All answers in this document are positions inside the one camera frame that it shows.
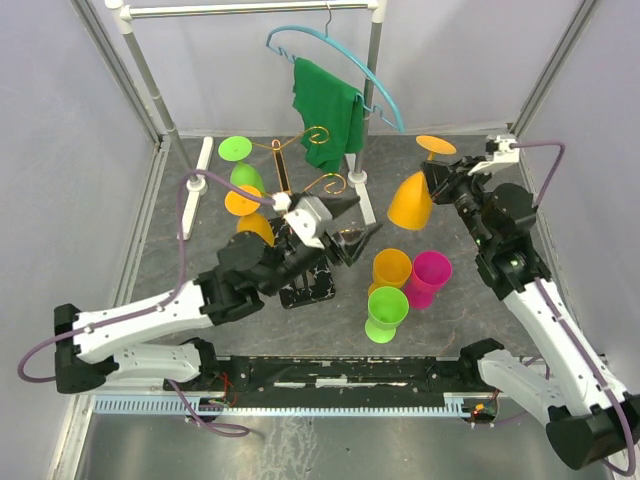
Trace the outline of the gold wine glass rack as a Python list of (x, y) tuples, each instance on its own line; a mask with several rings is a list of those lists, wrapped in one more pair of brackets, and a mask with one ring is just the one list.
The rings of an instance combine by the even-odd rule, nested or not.
[[(280, 189), (286, 193), (291, 193), (292, 187), (284, 160), (283, 150), (286, 146), (304, 136), (308, 137), (311, 144), (321, 145), (329, 140), (330, 134), (323, 126), (312, 126), (285, 143), (281, 143), (277, 139), (274, 139), (270, 145), (252, 141), (253, 146), (268, 149), (272, 152)], [(328, 173), (321, 175), (311, 182), (303, 189), (303, 191), (308, 192), (316, 184), (329, 178), (331, 178), (331, 181), (323, 186), (325, 193), (329, 195), (339, 195), (346, 190), (347, 182), (341, 174)], [(285, 309), (292, 309), (331, 300), (334, 296), (335, 285), (331, 275), (329, 262), (326, 259), (318, 260), (310, 269), (296, 277), (279, 291), (280, 302)]]

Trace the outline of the lime green wine glass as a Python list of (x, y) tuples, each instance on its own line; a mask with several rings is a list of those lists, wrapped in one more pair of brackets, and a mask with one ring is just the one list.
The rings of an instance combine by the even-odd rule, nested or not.
[(251, 186), (260, 193), (265, 192), (263, 179), (259, 172), (245, 159), (253, 149), (252, 142), (244, 136), (231, 136), (224, 139), (218, 147), (218, 155), (226, 162), (234, 165), (230, 182), (235, 186)]

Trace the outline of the silver white clothes rail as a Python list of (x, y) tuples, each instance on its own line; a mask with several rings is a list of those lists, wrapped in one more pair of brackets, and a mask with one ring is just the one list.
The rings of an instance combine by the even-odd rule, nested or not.
[[(133, 61), (139, 71), (142, 81), (151, 96), (152, 103), (160, 116), (160, 120), (166, 130), (166, 134), (172, 142), (172, 146), (176, 148), (178, 158), (186, 166), (187, 170), (197, 169), (208, 170), (211, 156), (213, 153), (214, 140), (213, 137), (204, 137), (200, 155), (197, 163), (192, 164), (186, 153), (186, 149), (182, 143), (177, 126), (169, 113), (168, 107), (160, 93), (155, 79), (151, 73), (149, 65), (144, 57), (139, 42), (134, 34), (132, 22), (135, 19), (153, 19), (153, 18), (169, 18), (169, 17), (195, 17), (195, 16), (214, 16), (214, 15), (240, 15), (240, 14), (269, 14), (279, 12), (298, 12), (298, 11), (321, 11), (326, 10), (329, 13), (329, 21), (326, 23), (323, 41), (329, 44), (328, 25), (331, 22), (331, 15), (334, 10), (369, 10), (371, 11), (371, 33), (368, 48), (367, 66), (361, 65), (361, 62), (352, 58), (351, 61), (365, 74), (364, 87), (364, 107), (368, 112), (364, 119), (364, 137), (367, 138), (369, 130), (369, 117), (379, 109), (382, 117), (383, 110), (381, 107), (374, 107), (372, 104), (373, 89), (378, 89), (380, 94), (385, 94), (383, 87), (377, 82), (374, 71), (376, 69), (378, 52), (381, 38), (382, 25), (386, 14), (387, 1), (276, 1), (263, 3), (236, 3), (236, 4), (211, 4), (211, 5), (192, 5), (192, 6), (167, 6), (167, 7), (131, 7), (125, 5), (124, 1), (104, 1), (105, 6), (112, 13), (114, 21), (122, 34), (125, 44), (133, 58)], [(366, 225), (372, 225), (376, 222), (373, 207), (366, 188), (367, 174), (363, 169), (363, 154), (347, 154), (346, 162), (349, 167), (347, 184), (352, 187), (360, 197), (360, 210)], [(184, 234), (184, 239), (189, 240), (195, 225), (198, 206), (201, 197), (206, 193), (208, 184), (203, 175), (192, 175), (188, 182), (188, 196), (186, 206), (179, 210), (179, 227)]]

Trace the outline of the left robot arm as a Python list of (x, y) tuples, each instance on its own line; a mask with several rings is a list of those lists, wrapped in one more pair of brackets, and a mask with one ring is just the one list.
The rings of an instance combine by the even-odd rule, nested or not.
[(113, 309), (82, 312), (72, 304), (54, 310), (54, 381), (62, 394), (92, 391), (124, 379), (164, 379), (199, 390), (215, 387), (221, 368), (212, 344), (192, 339), (178, 346), (156, 339), (184, 330), (239, 321), (264, 306), (321, 259), (351, 265), (372, 234), (350, 241), (329, 234), (333, 220), (358, 204), (357, 197), (275, 196), (287, 233), (268, 244), (241, 231), (218, 251), (217, 265), (172, 290)]

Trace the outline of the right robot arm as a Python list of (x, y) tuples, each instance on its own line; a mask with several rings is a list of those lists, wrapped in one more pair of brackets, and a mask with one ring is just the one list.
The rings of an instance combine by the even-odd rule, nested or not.
[(468, 346), (457, 367), (468, 390), (486, 385), (505, 393), (546, 431), (551, 447), (570, 468), (608, 463), (623, 452), (628, 465), (610, 464), (631, 477), (638, 468), (639, 397), (616, 378), (577, 327), (531, 230), (540, 200), (524, 187), (502, 183), (487, 190), (483, 157), (453, 163), (425, 161), (419, 192), (436, 205), (451, 205), (477, 247), (484, 284), (518, 319), (551, 370), (544, 379), (488, 339)]

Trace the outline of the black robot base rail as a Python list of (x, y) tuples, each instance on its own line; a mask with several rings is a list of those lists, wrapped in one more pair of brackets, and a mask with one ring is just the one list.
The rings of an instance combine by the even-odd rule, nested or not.
[(468, 361), (431, 356), (219, 357), (179, 388), (227, 393), (237, 408), (439, 407), (447, 394), (494, 392)]

